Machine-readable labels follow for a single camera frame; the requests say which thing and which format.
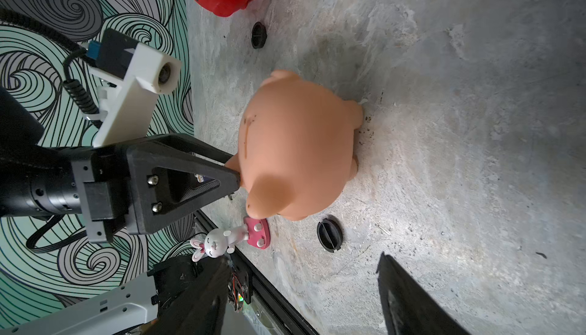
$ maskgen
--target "white plastic bracket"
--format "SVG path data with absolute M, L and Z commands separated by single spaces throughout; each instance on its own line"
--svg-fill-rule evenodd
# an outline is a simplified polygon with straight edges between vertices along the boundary
M 101 147 L 146 136 L 159 94 L 173 92 L 179 81 L 181 65 L 180 60 L 138 43 L 123 80 L 91 68 L 90 74 L 116 85 L 98 90 L 99 111 L 106 114 L 106 118 L 92 146 Z

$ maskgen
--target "black cable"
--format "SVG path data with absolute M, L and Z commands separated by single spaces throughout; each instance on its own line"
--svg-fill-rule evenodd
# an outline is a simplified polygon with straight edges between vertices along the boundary
M 48 230 L 52 229 L 57 223 L 59 223 L 62 219 L 62 215 L 52 216 L 43 227 L 37 229 L 37 231 L 33 233 L 28 240 L 26 240 L 26 248 L 29 249 L 31 252 L 34 252 L 35 254 L 45 254 L 47 252 L 59 250 L 71 243 L 74 243 L 80 238 L 84 238 L 87 235 L 85 231 L 81 231 L 72 236 L 67 237 L 65 240 L 59 241 L 58 243 L 52 243 L 44 247 L 36 247 L 36 243 L 40 240 L 40 238 L 44 234 L 46 234 Z
M 96 104 L 94 104 L 92 96 L 85 91 L 81 82 L 71 79 L 71 74 L 69 72 L 69 66 L 75 58 L 81 58 L 89 66 L 96 66 L 96 62 L 92 58 L 85 55 L 86 50 L 83 47 L 79 46 L 75 41 L 71 40 L 54 28 L 47 26 L 32 17 L 28 17 L 10 9 L 0 8 L 0 21 L 33 31 L 34 33 L 44 36 L 49 40 L 53 40 L 64 49 L 68 50 L 70 53 L 65 58 L 65 61 L 63 61 L 63 73 L 65 74 L 65 82 L 63 82 L 63 87 L 69 96 L 73 98 L 73 101 L 77 104 L 77 106 L 79 106 L 79 109 L 81 109 L 83 113 L 99 113 L 99 109 Z M 102 122 L 100 120 L 91 120 L 91 123 L 97 128 L 102 126 Z
M 71 81 L 71 73 L 69 72 L 69 67 L 71 67 L 71 62 L 75 58 L 79 58 L 84 56 L 87 53 L 87 50 L 84 48 L 79 48 L 71 53 L 65 58 L 63 61 L 63 73 L 65 74 L 65 80 Z
M 53 40 L 64 49 L 68 50 L 70 53 L 75 52 L 80 48 L 80 46 L 75 41 L 71 40 L 54 28 L 16 11 L 0 8 L 0 21 L 23 27 L 50 40 Z M 83 59 L 83 61 L 92 67 L 96 66 L 96 61 L 90 57 L 83 56 L 81 59 Z
M 99 109 L 98 106 L 96 106 L 94 103 L 92 96 L 83 88 L 81 82 L 71 78 L 71 72 L 69 71 L 71 62 L 73 62 L 73 60 L 76 58 L 83 57 L 86 52 L 86 49 L 79 48 L 71 52 L 63 61 L 63 74 L 65 75 L 63 88 L 65 88 L 65 91 L 67 91 L 69 96 L 73 99 L 73 102 L 76 103 L 76 105 L 83 113 L 95 114 L 99 113 Z M 102 122 L 100 120 L 90 120 L 90 122 L 98 129 L 100 126 L 102 126 Z

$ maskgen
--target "swirl pattern wallpaper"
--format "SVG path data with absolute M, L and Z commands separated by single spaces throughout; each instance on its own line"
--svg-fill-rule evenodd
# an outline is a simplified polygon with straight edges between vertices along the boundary
M 113 28 L 181 60 L 179 85 L 172 95 L 159 98 L 149 133 L 194 133 L 185 0 L 0 0 L 0 6 L 34 17 L 77 42 L 100 40 L 104 30 Z M 39 144 L 47 147 L 91 145 L 97 132 L 62 90 L 66 56 L 52 41 L 0 23 L 0 84 L 43 124 Z M 101 81 L 88 75 L 87 66 L 74 62 L 72 75 L 96 99 Z M 185 217 L 150 236 L 122 230 L 112 244 L 94 245 L 83 238 L 59 251 L 33 254 L 25 242 L 43 224 L 29 217 L 0 219 L 0 328 L 101 294 L 166 258 L 190 255 L 186 240 L 195 233 L 193 217 Z M 38 245 L 83 229 L 79 217 L 68 215 Z

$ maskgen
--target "bunny ears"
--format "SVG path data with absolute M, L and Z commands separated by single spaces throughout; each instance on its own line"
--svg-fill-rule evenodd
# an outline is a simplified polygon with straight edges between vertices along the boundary
M 206 255 L 206 251 L 203 248 L 203 242 L 192 238 L 189 243 L 191 243 L 191 245 L 193 246 L 195 250 L 193 256 L 191 256 L 191 260 L 193 260 L 194 262 L 198 262 L 201 258 L 203 258 Z

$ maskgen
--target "screw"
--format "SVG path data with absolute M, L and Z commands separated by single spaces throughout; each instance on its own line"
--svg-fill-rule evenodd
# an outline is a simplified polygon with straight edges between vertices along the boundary
M 162 202 L 158 202 L 152 205 L 152 211 L 154 213 L 159 213 L 160 211 L 163 210 L 163 203 Z
M 159 183 L 159 177 L 157 175 L 149 176 L 146 182 L 151 186 L 157 185 Z

